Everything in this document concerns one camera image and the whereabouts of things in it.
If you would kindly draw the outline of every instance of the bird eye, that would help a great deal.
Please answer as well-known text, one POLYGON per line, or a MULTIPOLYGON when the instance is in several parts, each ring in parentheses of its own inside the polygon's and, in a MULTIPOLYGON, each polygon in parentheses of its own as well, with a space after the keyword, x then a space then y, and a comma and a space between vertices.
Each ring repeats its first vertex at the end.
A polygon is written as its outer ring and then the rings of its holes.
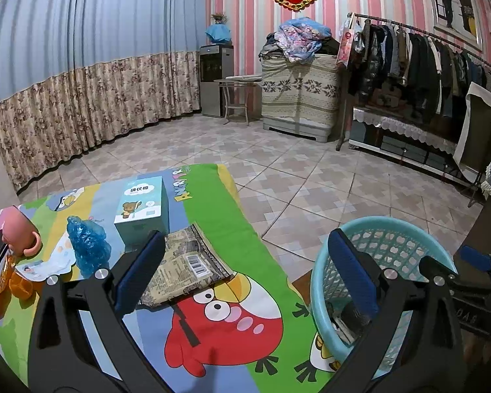
POLYGON ((231 313, 231 308, 225 301, 211 301, 205 308, 206 317, 210 321, 223 321, 229 316, 229 313, 231 313))
POLYGON ((195 301, 200 304, 209 303, 214 297, 215 297, 215 291, 213 291, 212 288, 208 288, 207 290, 201 291, 193 295, 195 301))

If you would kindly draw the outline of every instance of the teal plastic basket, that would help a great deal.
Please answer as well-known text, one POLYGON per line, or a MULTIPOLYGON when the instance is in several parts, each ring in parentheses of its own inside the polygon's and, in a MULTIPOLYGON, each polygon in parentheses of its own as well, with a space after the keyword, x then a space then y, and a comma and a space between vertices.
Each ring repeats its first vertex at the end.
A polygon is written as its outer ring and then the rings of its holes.
MULTIPOLYGON (((382 269, 395 269, 405 279, 427 282, 418 271, 423 256, 431 256, 455 273, 454 263, 444 248, 422 229, 391 217, 371 216, 352 220, 341 227, 358 251, 370 254, 382 269)), ((347 346, 336 334, 326 310, 326 301, 342 309, 349 291, 329 258, 327 241, 322 246, 311 276, 311 310, 324 344, 343 363, 354 346, 347 346)), ((412 312, 402 313, 393 340, 375 373, 390 371, 404 341, 412 312)))

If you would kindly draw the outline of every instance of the mug handle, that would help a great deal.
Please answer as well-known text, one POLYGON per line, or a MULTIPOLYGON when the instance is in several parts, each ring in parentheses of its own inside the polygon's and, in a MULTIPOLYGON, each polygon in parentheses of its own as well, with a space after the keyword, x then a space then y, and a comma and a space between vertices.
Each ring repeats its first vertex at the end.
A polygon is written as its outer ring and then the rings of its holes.
POLYGON ((37 241, 32 248, 28 248, 27 250, 24 250, 24 255, 26 257, 34 256, 40 251, 40 248, 42 248, 42 240, 38 232, 33 231, 33 235, 37 241))

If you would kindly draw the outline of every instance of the cartoon bear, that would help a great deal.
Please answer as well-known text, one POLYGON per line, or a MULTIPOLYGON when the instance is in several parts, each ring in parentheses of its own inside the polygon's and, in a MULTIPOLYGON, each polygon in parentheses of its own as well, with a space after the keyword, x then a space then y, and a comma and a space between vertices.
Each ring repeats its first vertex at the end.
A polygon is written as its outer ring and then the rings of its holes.
POLYGON ((124 202, 122 204, 123 211, 122 211, 122 218, 129 218, 131 213, 134 213, 135 210, 142 205, 142 201, 138 202, 124 202))

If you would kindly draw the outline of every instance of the red cartoon bird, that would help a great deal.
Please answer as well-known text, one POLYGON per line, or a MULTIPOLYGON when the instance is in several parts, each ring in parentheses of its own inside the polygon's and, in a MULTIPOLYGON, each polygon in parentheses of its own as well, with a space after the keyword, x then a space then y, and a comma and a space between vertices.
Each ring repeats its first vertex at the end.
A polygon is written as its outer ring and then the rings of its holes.
POLYGON ((172 368, 184 366, 195 377, 208 365, 256 362, 276 374, 270 354, 282 339, 280 310, 269 293, 250 277, 234 273, 222 282, 173 306, 172 327, 165 342, 165 360, 172 368))

